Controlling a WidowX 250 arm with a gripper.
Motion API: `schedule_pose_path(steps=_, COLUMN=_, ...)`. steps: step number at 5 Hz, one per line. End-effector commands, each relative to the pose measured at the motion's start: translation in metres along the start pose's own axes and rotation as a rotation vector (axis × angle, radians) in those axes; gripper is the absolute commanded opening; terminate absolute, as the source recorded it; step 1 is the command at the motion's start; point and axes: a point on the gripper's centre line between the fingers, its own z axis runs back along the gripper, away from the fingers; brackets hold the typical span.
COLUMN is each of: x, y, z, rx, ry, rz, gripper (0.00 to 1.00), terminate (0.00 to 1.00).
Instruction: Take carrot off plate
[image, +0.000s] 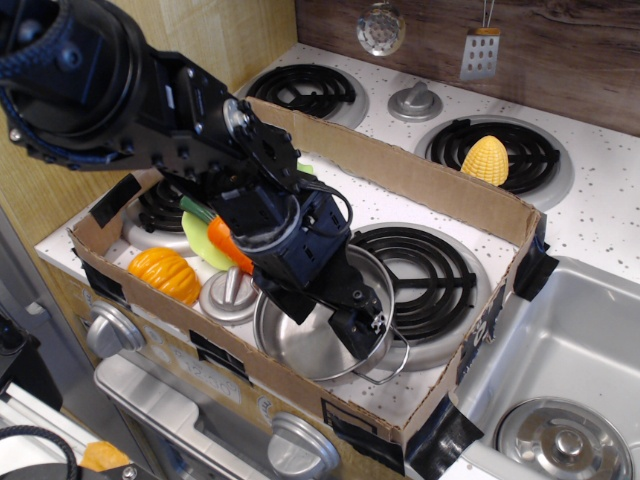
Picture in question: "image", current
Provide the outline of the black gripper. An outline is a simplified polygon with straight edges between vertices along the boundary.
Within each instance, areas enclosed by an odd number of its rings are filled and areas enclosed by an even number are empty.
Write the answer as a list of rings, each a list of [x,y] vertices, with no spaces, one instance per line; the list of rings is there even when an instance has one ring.
[[[293,192],[256,182],[213,196],[211,206],[270,300],[299,324],[318,304],[336,311],[328,323],[340,342],[354,358],[369,357],[388,318],[347,261],[353,211],[343,194],[314,178]]]

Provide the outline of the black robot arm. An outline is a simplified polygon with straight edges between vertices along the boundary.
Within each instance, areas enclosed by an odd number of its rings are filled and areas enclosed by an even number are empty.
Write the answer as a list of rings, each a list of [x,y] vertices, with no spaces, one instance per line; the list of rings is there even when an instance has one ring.
[[[1,106],[34,158],[71,170],[151,168],[207,205],[296,322],[327,307],[349,353],[368,358],[388,313],[347,259],[345,198],[301,172],[290,135],[181,54],[149,46],[107,1],[5,1]]]

